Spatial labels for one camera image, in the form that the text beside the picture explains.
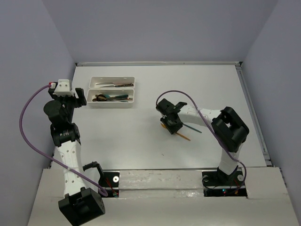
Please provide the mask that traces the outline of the knife with green handle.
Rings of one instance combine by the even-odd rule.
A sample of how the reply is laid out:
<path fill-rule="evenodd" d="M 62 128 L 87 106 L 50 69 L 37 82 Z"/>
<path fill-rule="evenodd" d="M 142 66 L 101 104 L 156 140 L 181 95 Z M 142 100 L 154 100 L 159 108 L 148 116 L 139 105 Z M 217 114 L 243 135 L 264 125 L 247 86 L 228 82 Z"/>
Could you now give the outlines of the knife with green handle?
<path fill-rule="evenodd" d="M 100 84 L 100 85 L 97 85 L 98 87 L 100 87 L 100 88 L 115 88 L 114 86 L 113 86 L 114 84 Z"/>

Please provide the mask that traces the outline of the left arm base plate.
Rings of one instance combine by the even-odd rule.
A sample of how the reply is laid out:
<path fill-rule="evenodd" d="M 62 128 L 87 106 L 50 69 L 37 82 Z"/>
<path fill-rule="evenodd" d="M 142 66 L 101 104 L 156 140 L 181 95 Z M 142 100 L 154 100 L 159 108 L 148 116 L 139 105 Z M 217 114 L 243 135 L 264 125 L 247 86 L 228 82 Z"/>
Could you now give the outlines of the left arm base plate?
<path fill-rule="evenodd" d="M 119 182 L 120 172 L 119 171 L 105 171 L 104 178 L 101 179 L 100 185 L 108 193 L 107 198 L 118 198 L 119 197 Z"/>

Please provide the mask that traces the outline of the teal plastic spoon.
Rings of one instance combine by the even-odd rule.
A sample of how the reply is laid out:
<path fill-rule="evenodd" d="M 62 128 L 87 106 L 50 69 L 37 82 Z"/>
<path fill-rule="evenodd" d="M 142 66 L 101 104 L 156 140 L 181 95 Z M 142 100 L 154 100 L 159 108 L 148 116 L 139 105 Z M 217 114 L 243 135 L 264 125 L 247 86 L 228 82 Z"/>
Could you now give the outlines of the teal plastic spoon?
<path fill-rule="evenodd" d="M 99 94 L 96 98 L 99 100 L 99 101 L 106 101 L 106 100 L 109 100 L 111 96 L 109 95 L 105 95 L 105 94 Z"/>

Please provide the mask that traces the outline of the gold spoon teal handle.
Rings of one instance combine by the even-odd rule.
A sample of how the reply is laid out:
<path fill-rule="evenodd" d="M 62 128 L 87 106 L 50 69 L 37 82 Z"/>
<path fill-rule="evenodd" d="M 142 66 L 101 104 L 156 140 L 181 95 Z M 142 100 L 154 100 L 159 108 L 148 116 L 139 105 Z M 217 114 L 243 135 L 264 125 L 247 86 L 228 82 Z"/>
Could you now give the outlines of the gold spoon teal handle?
<path fill-rule="evenodd" d="M 110 99 L 127 99 L 128 95 L 118 95 L 114 97 L 110 97 Z"/>

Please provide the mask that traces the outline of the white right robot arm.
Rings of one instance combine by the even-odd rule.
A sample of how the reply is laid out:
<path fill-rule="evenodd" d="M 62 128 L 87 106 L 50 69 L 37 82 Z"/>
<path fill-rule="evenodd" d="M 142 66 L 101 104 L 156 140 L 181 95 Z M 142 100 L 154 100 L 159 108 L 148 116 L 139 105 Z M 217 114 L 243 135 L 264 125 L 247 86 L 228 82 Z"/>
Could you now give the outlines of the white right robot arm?
<path fill-rule="evenodd" d="M 216 178 L 220 184 L 231 182 L 238 168 L 239 153 L 249 128 L 231 107 L 222 110 L 200 109 L 185 102 L 172 104 L 165 98 L 156 103 L 161 123 L 170 134 L 177 133 L 185 123 L 207 127 L 222 147 Z"/>

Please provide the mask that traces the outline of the black spoon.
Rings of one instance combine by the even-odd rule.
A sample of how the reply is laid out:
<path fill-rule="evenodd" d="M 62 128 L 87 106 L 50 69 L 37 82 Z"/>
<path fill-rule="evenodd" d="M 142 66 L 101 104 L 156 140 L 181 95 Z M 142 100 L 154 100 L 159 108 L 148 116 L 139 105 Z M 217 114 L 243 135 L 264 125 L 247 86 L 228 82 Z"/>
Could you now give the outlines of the black spoon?
<path fill-rule="evenodd" d="M 99 95 L 96 95 L 96 100 L 98 102 L 104 102 L 104 101 L 110 101 L 111 100 L 111 97 L 110 96 L 106 96 L 104 94 L 99 94 Z"/>

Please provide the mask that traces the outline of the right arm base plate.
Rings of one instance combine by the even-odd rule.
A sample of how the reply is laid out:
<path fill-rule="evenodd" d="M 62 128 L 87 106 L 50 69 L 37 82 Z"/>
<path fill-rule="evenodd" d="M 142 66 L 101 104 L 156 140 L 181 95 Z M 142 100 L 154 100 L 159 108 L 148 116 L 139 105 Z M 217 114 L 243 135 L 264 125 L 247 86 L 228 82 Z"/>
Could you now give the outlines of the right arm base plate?
<path fill-rule="evenodd" d="M 202 185 L 205 197 L 247 197 L 245 185 L 242 185 L 244 175 L 237 171 L 234 178 L 222 182 L 217 177 L 217 171 L 202 171 Z"/>

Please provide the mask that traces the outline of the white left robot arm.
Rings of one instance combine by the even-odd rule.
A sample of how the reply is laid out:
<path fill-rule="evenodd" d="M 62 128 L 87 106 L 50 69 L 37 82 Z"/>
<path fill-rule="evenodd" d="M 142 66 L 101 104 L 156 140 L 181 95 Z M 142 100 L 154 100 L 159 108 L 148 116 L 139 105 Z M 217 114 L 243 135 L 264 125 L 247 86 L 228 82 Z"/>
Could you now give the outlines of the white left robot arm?
<path fill-rule="evenodd" d="M 51 122 L 51 136 L 64 165 L 64 198 L 58 207 L 71 225 L 81 226 L 105 214 L 101 195 L 83 178 L 80 134 L 72 122 L 74 109 L 85 106 L 87 101 L 82 88 L 74 92 L 49 88 L 48 93 L 52 100 L 44 105 L 43 111 Z"/>

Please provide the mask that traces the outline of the orange plastic knife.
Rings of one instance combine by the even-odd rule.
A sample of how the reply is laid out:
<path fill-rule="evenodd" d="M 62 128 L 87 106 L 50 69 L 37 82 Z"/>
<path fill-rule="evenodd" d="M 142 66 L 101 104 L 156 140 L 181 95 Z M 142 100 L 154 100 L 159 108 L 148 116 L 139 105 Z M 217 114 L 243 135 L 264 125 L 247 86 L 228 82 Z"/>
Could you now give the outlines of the orange plastic knife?
<path fill-rule="evenodd" d="M 161 123 L 160 125 L 161 125 L 163 128 L 167 129 L 167 127 L 166 127 L 163 123 Z M 188 137 L 186 137 L 186 136 L 184 136 L 184 135 L 182 135 L 182 134 L 180 134 L 180 133 L 178 133 L 178 132 L 174 133 L 173 135 L 177 135 L 177 136 L 179 136 L 179 137 L 181 137 L 181 138 L 184 138 L 185 140 L 191 141 L 191 139 L 189 139 Z"/>

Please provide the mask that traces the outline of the teal plastic knife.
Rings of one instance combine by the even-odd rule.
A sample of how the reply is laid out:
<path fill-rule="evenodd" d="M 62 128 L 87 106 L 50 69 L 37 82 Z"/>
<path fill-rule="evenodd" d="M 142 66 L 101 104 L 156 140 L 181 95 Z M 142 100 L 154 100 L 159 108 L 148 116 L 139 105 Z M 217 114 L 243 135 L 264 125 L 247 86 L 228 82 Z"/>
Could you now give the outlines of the teal plastic knife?
<path fill-rule="evenodd" d="M 191 129 L 191 130 L 193 130 L 193 131 L 196 131 L 196 132 L 198 132 L 198 133 L 202 133 L 202 131 L 200 131 L 200 130 L 198 130 L 198 129 L 196 129 L 196 128 L 190 126 L 190 125 L 187 125 L 187 124 L 184 124 L 184 123 L 183 123 L 183 126 L 189 128 L 189 129 Z"/>

